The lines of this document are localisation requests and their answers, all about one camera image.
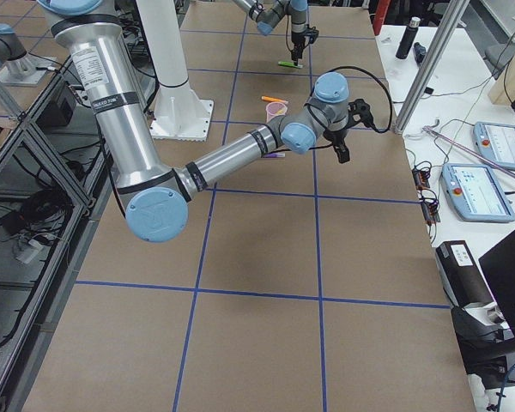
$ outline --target purple marker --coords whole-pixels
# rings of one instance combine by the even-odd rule
[[[266,154],[264,157],[262,157],[262,159],[277,159],[277,158],[282,158],[282,157],[286,157],[286,154],[285,153],[269,153],[269,154]]]

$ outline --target plastic cup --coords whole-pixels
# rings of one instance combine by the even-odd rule
[[[267,112],[267,122],[269,122],[272,118],[276,116],[283,116],[286,114],[288,107],[279,101],[272,101],[266,107],[265,111]]]

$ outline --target orange marker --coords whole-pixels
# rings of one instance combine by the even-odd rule
[[[284,103],[285,105],[288,104],[287,100],[277,99],[276,97],[261,96],[261,100],[263,100],[263,101],[277,101],[279,103]]]

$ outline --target black bottle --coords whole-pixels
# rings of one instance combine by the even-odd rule
[[[404,30],[403,38],[401,39],[401,44],[397,49],[397,58],[406,58],[409,55],[410,49],[412,48],[412,44],[414,43],[415,34],[418,33],[418,27],[420,26],[420,18],[412,17],[410,19],[409,25]]]

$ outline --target warning label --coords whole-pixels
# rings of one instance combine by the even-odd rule
[[[76,71],[80,75],[82,86],[86,90],[109,82],[96,47],[91,46],[77,51],[72,55],[72,59],[75,62]]]

